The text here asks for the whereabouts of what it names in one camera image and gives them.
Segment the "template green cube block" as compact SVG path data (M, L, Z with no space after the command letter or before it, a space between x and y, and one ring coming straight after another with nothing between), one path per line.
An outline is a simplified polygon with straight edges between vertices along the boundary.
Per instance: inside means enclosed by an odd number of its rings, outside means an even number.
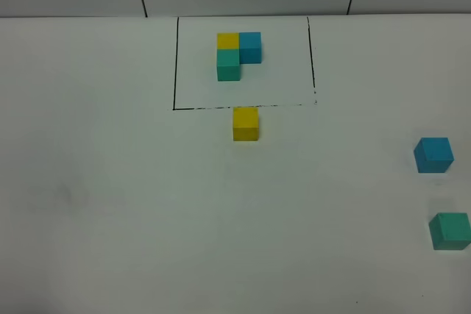
M219 82L240 81L241 64L238 49L218 49L216 71Z

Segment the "template blue cube block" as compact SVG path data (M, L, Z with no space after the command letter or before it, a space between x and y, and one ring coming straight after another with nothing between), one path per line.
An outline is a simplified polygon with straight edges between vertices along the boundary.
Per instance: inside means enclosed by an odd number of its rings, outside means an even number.
M239 44L241 64L262 63L262 41L260 32L240 32Z

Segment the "template yellow cube block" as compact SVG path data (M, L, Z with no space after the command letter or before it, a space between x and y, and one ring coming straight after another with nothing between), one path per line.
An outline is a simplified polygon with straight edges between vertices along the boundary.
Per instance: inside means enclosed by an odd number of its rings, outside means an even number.
M216 36L216 44L218 50L239 50L239 33L224 32L218 33Z

